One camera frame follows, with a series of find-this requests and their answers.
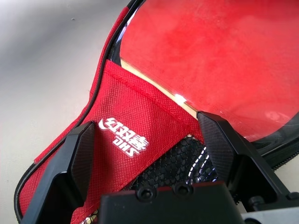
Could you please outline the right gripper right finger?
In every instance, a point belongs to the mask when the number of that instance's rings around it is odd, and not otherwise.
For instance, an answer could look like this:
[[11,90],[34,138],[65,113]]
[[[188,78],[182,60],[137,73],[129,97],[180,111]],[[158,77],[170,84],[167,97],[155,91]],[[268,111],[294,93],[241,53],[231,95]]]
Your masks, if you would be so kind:
[[251,143],[218,115],[198,112],[197,119],[209,158],[219,180],[244,206],[297,206],[290,192]]

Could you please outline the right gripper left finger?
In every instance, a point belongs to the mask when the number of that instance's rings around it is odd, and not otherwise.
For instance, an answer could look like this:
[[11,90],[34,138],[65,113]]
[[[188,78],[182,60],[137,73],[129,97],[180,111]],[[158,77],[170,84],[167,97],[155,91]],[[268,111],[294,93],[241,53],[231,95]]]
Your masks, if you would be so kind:
[[69,224],[83,207],[90,183],[94,122],[74,128],[48,163],[22,218],[24,224]]

